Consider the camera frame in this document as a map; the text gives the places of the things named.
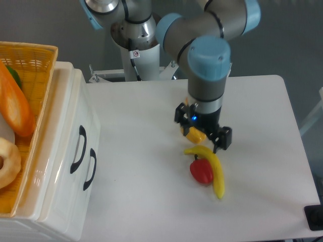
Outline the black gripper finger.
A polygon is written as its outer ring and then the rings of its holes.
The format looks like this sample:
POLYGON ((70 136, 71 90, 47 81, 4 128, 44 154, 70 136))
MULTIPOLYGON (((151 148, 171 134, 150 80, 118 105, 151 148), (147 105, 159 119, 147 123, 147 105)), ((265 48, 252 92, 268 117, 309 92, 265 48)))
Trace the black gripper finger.
POLYGON ((208 135, 213 143, 213 153, 219 150, 227 150, 232 143, 232 129, 230 127, 217 127, 208 135))
POLYGON ((184 102, 180 103, 175 109, 174 121, 180 124, 180 127, 183 129, 183 136, 187 136, 193 124, 190 115, 190 107, 184 102))

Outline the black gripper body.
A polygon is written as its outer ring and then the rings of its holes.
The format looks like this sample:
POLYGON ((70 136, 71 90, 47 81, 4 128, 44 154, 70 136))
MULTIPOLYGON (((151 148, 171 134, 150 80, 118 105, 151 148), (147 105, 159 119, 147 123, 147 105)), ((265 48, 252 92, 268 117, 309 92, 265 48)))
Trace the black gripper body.
POLYGON ((198 112, 197 104, 185 104, 185 135, 187 136, 194 127, 204 133, 208 138, 217 138, 222 128, 219 125, 221 106, 213 112, 198 112))

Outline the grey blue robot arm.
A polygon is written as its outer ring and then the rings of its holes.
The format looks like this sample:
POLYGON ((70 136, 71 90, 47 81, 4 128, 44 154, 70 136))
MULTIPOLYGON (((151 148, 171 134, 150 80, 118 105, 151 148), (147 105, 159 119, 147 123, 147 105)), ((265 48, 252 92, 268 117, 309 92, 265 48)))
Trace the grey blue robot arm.
POLYGON ((187 135, 191 127, 206 134, 214 151, 232 142, 230 127, 219 125, 223 95, 231 70, 230 39, 257 27, 257 1, 207 1, 203 13, 187 19, 170 13, 159 17, 151 1, 81 1, 94 29, 109 28, 119 47, 126 81, 162 77, 159 52, 165 51, 188 78, 188 103, 175 111, 187 135))

